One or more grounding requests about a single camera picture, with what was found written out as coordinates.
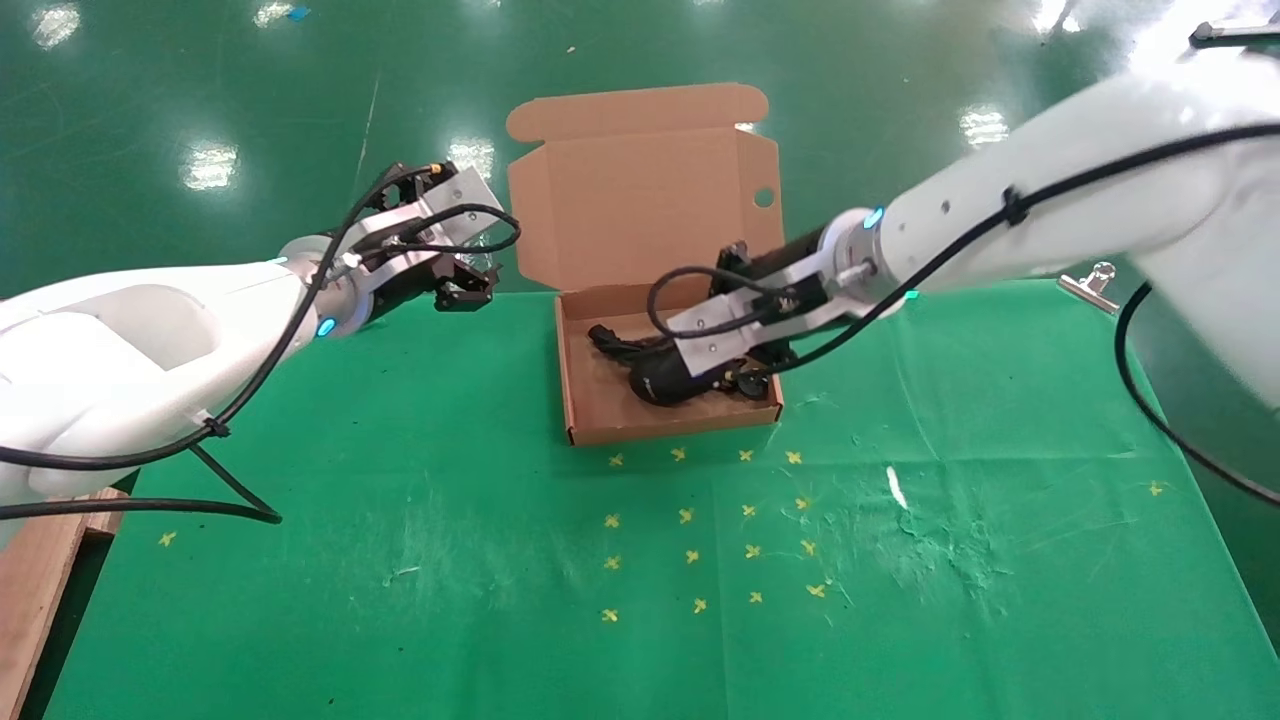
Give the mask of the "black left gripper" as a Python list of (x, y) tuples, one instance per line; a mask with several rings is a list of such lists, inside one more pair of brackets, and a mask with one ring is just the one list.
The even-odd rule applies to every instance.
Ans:
[[(421, 197), (457, 174), (453, 161), (408, 167), (394, 163), (385, 170), (385, 192), (396, 197)], [(479, 270), (442, 252), (407, 252), (381, 263), (374, 272), (374, 320), (424, 293), (434, 293), (439, 313), (475, 313), (493, 300), (497, 266)]]

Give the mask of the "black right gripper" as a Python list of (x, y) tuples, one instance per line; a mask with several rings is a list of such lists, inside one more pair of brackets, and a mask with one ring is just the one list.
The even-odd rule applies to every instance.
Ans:
[[(772, 287), (818, 284), (824, 290), (837, 287), (837, 245), (842, 236), (837, 227), (819, 227), (801, 234), (772, 252)], [(731, 293), (746, 286), (751, 258), (742, 241), (723, 247), (716, 260), (714, 295)], [(791, 345), (763, 345), (735, 359), (724, 370), (724, 392), (753, 401), (764, 400), (771, 391), (772, 368), (799, 360)]]

